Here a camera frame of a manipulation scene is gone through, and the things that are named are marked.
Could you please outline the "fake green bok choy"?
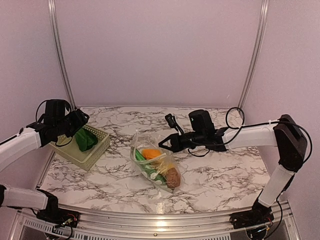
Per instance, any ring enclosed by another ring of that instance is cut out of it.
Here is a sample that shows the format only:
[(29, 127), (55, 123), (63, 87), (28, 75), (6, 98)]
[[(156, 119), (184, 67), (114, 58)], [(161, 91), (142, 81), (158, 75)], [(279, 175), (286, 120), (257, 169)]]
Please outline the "fake green bok choy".
[(81, 152), (85, 152), (93, 148), (98, 143), (98, 138), (89, 130), (81, 128), (75, 134), (75, 141)]

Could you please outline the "clear polka dot zip bag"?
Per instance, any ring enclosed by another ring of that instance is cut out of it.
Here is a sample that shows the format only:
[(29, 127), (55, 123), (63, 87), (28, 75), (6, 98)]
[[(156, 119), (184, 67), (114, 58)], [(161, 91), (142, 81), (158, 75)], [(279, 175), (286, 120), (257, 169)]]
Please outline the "clear polka dot zip bag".
[[(156, 157), (156, 158), (153, 158), (153, 159), (147, 160), (147, 161), (149, 163), (151, 163), (165, 177), (166, 184), (165, 185), (158, 185), (158, 184), (154, 183), (153, 181), (147, 179), (143, 174), (142, 175), (148, 181), (153, 183), (156, 187), (161, 188), (169, 193), (174, 193), (181, 186), (181, 182), (182, 182), (181, 173), (180, 173), (180, 170), (176, 164), (173, 152), (166, 150), (166, 149), (163, 149), (163, 148), (160, 148), (158, 146), (158, 143), (163, 139), (164, 139), (164, 137), (160, 134), (157, 134), (157, 133), (147, 134), (147, 133), (142, 133), (142, 132), (136, 131), (133, 138), (132, 138), (131, 145), (130, 145), (130, 159), (137, 166), (137, 168), (140, 170), (140, 172), (142, 174), (142, 171), (136, 162), (135, 150), (138, 150), (140, 153), (142, 153), (143, 149), (159, 149), (162, 152), (162, 154), (159, 157)], [(179, 187), (171, 189), (167, 186), (167, 172), (168, 171), (165, 171), (165, 169), (164, 169), (164, 166), (166, 163), (173, 163), (175, 165), (175, 168), (180, 175), (180, 186)]]

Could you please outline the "fake dark green cucumber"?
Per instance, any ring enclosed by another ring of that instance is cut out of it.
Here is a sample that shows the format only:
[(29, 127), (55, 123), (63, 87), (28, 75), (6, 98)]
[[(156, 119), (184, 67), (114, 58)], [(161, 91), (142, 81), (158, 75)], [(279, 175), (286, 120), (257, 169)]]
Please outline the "fake dark green cucumber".
[(165, 185), (165, 177), (151, 164), (146, 158), (136, 149), (135, 150), (135, 160), (139, 166), (142, 174), (148, 179), (153, 181), (157, 185)]

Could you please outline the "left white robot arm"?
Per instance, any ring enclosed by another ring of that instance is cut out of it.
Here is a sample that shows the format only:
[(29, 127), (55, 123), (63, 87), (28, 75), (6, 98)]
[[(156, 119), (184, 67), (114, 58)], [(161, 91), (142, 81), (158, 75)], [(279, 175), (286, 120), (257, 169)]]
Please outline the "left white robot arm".
[[(0, 143), (1, 171), (29, 152), (57, 142), (60, 136), (73, 137), (90, 118), (79, 108), (72, 109), (64, 99), (47, 99), (40, 104), (45, 105), (45, 110), (35, 122)], [(62, 209), (48, 202), (48, 195), (40, 190), (0, 186), (2, 207), (43, 210), (51, 222), (60, 222), (64, 216)]]

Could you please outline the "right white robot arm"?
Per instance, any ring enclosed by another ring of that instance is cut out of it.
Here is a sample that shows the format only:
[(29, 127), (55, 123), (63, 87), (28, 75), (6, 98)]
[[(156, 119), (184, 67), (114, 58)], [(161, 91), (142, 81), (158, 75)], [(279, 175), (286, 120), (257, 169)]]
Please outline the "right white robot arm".
[(215, 128), (207, 110), (192, 111), (188, 117), (191, 132), (184, 132), (172, 114), (165, 116), (169, 127), (177, 132), (160, 141), (160, 148), (173, 153), (200, 146), (215, 152), (247, 147), (278, 149), (278, 165), (247, 214), (247, 219), (252, 224), (260, 223), (267, 216), (267, 210), (290, 186), (295, 174), (310, 158), (313, 150), (310, 134), (288, 114), (268, 122), (242, 124), (239, 127), (227, 125), (219, 129)]

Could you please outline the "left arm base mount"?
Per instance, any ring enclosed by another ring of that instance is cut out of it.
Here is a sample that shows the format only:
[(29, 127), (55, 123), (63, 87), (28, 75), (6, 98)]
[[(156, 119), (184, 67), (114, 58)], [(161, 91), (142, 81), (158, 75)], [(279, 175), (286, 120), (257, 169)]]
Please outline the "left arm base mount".
[(76, 228), (79, 222), (80, 213), (78, 211), (69, 210), (59, 207), (58, 198), (42, 189), (37, 189), (37, 191), (43, 193), (47, 197), (47, 205), (45, 209), (38, 210), (36, 217), (40, 220), (62, 226), (63, 223), (71, 219), (69, 223), (72, 228)]

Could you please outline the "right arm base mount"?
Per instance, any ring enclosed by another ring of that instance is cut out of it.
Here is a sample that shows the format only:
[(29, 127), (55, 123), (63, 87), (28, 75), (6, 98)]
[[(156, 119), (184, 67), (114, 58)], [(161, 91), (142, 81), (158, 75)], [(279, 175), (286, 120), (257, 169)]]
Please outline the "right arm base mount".
[(230, 215), (229, 222), (234, 229), (241, 229), (272, 222), (274, 220), (271, 207), (266, 207), (256, 199), (250, 210), (234, 212)]

